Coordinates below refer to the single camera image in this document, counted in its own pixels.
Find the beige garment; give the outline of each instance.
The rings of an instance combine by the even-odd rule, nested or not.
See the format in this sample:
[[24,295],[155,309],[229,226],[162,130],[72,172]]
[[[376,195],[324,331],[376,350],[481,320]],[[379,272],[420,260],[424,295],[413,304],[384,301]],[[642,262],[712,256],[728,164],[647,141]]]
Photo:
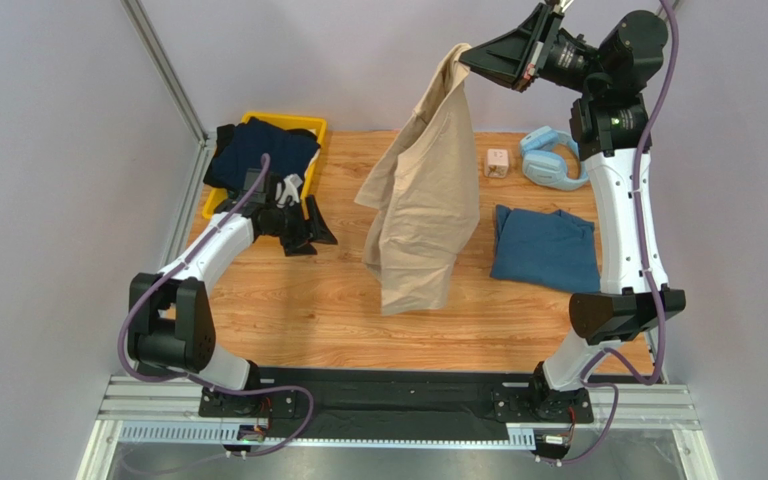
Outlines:
[[458,63],[440,62],[422,100],[355,202],[377,208],[363,262],[381,282],[381,313],[446,305],[455,257],[479,223],[476,144]]

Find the wooden table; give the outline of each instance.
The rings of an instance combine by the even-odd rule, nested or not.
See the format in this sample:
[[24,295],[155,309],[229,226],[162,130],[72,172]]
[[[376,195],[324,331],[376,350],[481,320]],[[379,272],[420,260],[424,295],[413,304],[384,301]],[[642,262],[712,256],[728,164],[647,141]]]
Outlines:
[[[476,134],[480,161],[488,148],[506,148],[514,165],[505,179],[479,176],[481,221],[458,256],[449,303],[442,310],[382,317],[379,284],[361,263],[376,212],[356,205],[354,196],[395,135],[328,134],[312,192],[339,245],[317,245],[317,256],[287,258],[277,239],[257,240],[210,298],[218,341],[260,365],[531,372],[570,328],[570,295],[489,277],[493,208],[562,209],[596,223],[590,186],[575,192],[536,186],[520,172],[517,142],[523,134]],[[577,162],[568,160],[577,175]],[[199,208],[190,241],[206,223]],[[622,351],[637,368],[652,370],[641,336]],[[600,371],[626,372],[614,359]]]

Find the yellow tray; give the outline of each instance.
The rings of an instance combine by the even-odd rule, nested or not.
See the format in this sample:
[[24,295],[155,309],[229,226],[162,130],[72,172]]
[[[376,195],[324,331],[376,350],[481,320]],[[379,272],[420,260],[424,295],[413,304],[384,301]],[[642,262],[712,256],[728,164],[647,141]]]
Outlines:
[[[248,112],[242,117],[241,123],[248,123],[248,120],[250,120],[251,117],[257,117],[264,122],[271,123],[284,130],[291,130],[294,128],[313,130],[316,134],[316,141],[319,143],[320,154],[321,148],[325,146],[325,130],[328,129],[328,122],[323,118],[296,117],[294,115],[280,115],[277,113]],[[310,185],[313,184],[313,173],[316,171],[316,164],[318,163],[319,159],[317,157],[316,160],[310,163],[310,166],[307,167],[307,172],[304,173],[304,186],[301,188],[301,205],[304,208],[305,214],[307,213],[307,206],[304,205],[303,200],[310,194]],[[207,197],[201,215],[206,219],[212,218],[212,212],[226,199],[227,190],[223,188],[213,188],[212,191],[209,192],[209,197]]]

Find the gray wall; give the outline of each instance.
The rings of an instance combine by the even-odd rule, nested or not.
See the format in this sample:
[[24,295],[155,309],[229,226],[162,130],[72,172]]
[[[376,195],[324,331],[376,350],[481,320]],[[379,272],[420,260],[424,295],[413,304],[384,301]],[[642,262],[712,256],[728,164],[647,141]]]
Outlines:
[[[536,1],[143,0],[205,128],[248,110],[320,116],[341,130],[401,128],[443,56],[518,26]],[[576,2],[565,27],[599,42],[656,2]],[[576,95],[539,83],[527,94],[475,77],[477,130],[567,129]]]
[[689,305],[668,369],[721,478],[768,478],[768,6],[691,1],[679,17],[651,167],[659,249]]
[[74,478],[194,152],[119,2],[0,2],[0,478]]

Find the blue headphones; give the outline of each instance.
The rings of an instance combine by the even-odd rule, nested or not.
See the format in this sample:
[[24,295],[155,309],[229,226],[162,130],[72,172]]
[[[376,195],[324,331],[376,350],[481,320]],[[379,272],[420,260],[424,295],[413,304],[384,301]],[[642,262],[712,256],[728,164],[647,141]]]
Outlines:
[[520,155],[523,157],[523,174],[530,180],[545,187],[559,190],[576,190],[588,183],[588,172],[582,167],[579,178],[567,176],[567,164],[561,156],[552,152],[553,147],[564,143],[579,159],[579,146],[570,135],[541,127],[520,140]]

